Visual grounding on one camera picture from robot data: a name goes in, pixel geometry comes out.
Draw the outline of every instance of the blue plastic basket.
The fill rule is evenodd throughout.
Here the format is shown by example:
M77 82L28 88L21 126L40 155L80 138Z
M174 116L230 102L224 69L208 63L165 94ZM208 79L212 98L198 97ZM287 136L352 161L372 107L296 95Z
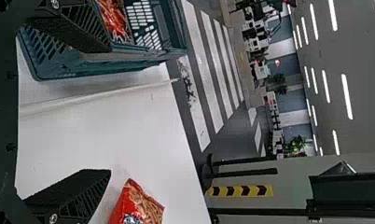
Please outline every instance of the blue plastic basket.
M33 77L42 81L138 71L186 54L174 0L125 0L125 7L136 45L111 42L111 53L84 54L32 26L21 27L19 40Z

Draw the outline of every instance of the yellow and black warning stripe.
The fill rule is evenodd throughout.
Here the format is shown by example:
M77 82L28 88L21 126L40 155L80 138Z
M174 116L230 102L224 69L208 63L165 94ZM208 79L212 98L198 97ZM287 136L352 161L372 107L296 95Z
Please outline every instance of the yellow and black warning stripe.
M271 198L274 197L272 185L254 185L237 187L211 187L207 196L220 198Z

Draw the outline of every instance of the white tabletop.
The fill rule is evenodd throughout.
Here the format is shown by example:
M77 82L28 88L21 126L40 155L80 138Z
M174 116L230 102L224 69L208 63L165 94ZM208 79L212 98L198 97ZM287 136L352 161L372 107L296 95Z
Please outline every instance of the white tabletop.
M165 65L46 83L33 81L21 58L19 66L25 113L16 187L22 198L80 169L110 169L112 178L90 223L107 223L128 178L165 206L163 224L210 223L171 85L87 98L147 78L161 82L168 78ZM50 100L61 103L49 107Z

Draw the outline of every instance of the chip bag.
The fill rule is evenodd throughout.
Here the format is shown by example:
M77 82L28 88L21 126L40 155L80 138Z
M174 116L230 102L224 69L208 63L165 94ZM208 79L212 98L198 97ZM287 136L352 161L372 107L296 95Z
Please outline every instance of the chip bag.
M108 224L161 224L164 207L129 179Z

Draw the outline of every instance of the crosswalk stripe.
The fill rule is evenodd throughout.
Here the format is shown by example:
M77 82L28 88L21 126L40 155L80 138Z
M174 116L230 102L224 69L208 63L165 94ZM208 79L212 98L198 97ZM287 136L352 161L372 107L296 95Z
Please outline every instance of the crosswalk stripe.
M202 11L201 16L202 16L202 21L204 23L204 27L206 30L208 43L210 46L211 55L212 55L214 66L215 66L217 80L219 82L220 93L222 94L222 99L225 105L226 114L228 118L230 118L230 116L233 114L233 109L231 107L228 88L226 86L225 75L223 74L222 65L220 63L219 52L216 47L214 31L213 31L210 17L208 16L208 14Z
M240 76L238 75L238 69L237 69L237 65L236 65L236 61L235 61L234 51L233 51L233 49L231 47L231 42L230 42L230 36L229 36L228 28L226 28L226 26L223 26L223 31L225 32L226 42L228 43L230 61L231 61L232 68L233 68L233 71L234 71L234 77L235 77L236 82L237 82L237 88L238 88L238 92L240 94L240 99L243 100L243 91L241 89Z
M178 59L178 69L181 72L183 78L188 78L191 82L191 90L197 92L196 81L194 80L193 72L191 71L190 62L188 56L183 56ZM202 112L202 106L199 94L195 94L195 99L189 102L190 114L193 119L194 129L196 131L197 138L199 140L201 152L203 152L211 142L210 135L208 133L207 124L205 123L204 113Z
M196 54L202 85L204 87L207 102L210 107L210 113L215 127L215 132L218 133L224 123L220 113L219 103L215 94L214 82L212 80L207 57L205 55L204 45L202 43L201 32L199 29L199 24L197 22L195 8L187 0L182 0L182 5L184 8L185 17L187 19L187 28L190 33L190 39L193 44L194 52Z
M255 144L257 146L257 152L259 152L260 139L261 139L261 129L260 129L260 123L259 123L257 125L257 132L255 133Z
M215 24L215 29L216 29L216 33L217 33L217 38L219 40L220 51L222 52L222 56L223 56L223 62L225 63L225 67L226 67L226 74L227 74L229 85L230 85L231 96L233 98L235 108L238 108L238 106L240 104L238 102L237 91L236 91L234 79L233 79L233 76L231 74L231 66L230 66L228 54L226 52L225 39L223 38L222 29L220 28L219 21L214 20L214 24Z
M251 121L251 127L254 125L255 118L257 117L257 109L256 108L250 108L248 110L249 120Z

